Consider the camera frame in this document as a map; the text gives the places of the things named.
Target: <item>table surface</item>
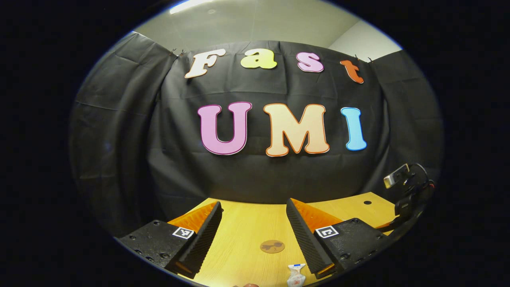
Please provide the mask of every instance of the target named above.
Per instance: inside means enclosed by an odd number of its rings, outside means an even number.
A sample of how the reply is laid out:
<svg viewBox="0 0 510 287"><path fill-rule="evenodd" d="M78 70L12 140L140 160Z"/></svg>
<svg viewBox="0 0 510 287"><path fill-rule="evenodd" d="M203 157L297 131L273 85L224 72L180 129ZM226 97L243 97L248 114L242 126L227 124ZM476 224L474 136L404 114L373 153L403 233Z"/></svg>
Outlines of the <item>table surface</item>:
<svg viewBox="0 0 510 287"><path fill-rule="evenodd" d="M192 210L214 201L217 199L208 198ZM224 210L221 223L200 272L192 281L210 287L242 287L248 283L286 287L290 276L287 266L306 263L287 219L286 205L218 201ZM395 218L394 204L373 193L308 204L342 220L359 218L373 227ZM285 249L265 253L260 245L267 240L279 240ZM304 285L319 281L308 266L300 272L306 276Z"/></svg>

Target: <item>black cloth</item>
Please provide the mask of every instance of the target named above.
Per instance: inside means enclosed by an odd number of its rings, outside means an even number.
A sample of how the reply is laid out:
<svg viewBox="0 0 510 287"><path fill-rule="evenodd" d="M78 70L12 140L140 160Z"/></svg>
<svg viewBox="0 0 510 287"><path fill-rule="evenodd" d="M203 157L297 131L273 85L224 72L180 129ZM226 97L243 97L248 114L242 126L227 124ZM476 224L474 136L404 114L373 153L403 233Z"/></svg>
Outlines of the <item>black cloth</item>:
<svg viewBox="0 0 510 287"><path fill-rule="evenodd" d="M274 52L274 69L248 69L249 49ZM208 72L185 79L193 55L225 49ZM296 54L315 53L321 73L306 73ZM342 60L359 68L363 84ZM198 108L216 104L218 138L233 136L230 103L246 101L246 146L235 155L210 153L200 138ZM299 119L308 104L326 108L330 150L292 150L269 157L270 120L263 107L284 103ZM367 147L346 149L343 107L361 111ZM100 222L123 235L146 221L172 219L207 197L253 203L331 200L375 192L395 201L382 178L405 162L419 162L437 179L442 162L442 121L435 95L403 51L367 63L329 49L281 41L210 46L176 58L152 40L131 33L94 67L71 117L71 159L79 189Z"/></svg>

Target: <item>round coaster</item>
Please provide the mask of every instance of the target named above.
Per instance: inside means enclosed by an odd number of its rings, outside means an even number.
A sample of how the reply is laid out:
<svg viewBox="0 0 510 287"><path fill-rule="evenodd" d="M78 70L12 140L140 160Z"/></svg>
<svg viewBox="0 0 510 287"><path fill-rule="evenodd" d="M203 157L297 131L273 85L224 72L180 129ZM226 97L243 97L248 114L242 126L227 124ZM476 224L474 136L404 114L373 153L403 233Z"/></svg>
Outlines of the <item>round coaster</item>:
<svg viewBox="0 0 510 287"><path fill-rule="evenodd" d="M260 250L266 253L278 253L285 249L285 244L278 240L268 240L260 244Z"/></svg>

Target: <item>wall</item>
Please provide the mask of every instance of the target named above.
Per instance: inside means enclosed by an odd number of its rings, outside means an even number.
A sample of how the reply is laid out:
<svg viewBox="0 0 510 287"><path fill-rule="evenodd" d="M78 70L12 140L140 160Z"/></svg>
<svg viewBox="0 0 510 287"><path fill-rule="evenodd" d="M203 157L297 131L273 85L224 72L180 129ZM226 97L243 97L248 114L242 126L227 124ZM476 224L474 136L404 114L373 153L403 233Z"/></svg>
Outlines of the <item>wall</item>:
<svg viewBox="0 0 510 287"><path fill-rule="evenodd" d="M360 20L340 38L338 38L329 49L354 56L369 62L387 54L400 51L402 48L391 38L386 36L377 28Z"/></svg>

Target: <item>ceiling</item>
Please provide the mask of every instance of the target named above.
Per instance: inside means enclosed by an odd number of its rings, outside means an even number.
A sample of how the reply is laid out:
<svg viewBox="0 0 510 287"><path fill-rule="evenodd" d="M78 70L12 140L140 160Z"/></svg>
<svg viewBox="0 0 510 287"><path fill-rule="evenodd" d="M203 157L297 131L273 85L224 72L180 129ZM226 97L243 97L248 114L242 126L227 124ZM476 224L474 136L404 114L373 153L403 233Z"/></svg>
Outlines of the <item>ceiling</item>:
<svg viewBox="0 0 510 287"><path fill-rule="evenodd" d="M174 14L163 11L135 31L179 52L255 40L328 48L359 20L321 0L214 0Z"/></svg>

